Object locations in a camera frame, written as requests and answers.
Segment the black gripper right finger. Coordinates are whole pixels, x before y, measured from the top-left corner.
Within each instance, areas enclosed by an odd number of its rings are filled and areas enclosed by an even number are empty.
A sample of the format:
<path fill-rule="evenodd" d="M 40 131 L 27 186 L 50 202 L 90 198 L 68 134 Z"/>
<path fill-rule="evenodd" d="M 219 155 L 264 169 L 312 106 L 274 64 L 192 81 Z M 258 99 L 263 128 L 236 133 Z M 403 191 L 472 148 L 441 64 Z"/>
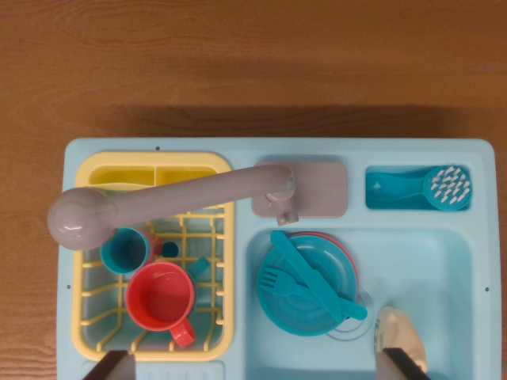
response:
<path fill-rule="evenodd" d="M 429 380 L 430 377 L 401 349 L 384 348 L 375 357 L 377 380 Z"/>

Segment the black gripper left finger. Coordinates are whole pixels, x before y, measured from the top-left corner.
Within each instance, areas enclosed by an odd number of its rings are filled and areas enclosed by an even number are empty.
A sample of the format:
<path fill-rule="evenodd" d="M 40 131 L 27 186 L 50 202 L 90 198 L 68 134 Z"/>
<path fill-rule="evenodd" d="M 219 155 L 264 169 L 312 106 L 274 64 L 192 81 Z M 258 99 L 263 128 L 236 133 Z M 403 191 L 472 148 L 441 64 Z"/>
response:
<path fill-rule="evenodd" d="M 83 380 L 135 380 L 135 356 L 125 350 L 109 351 Z"/>

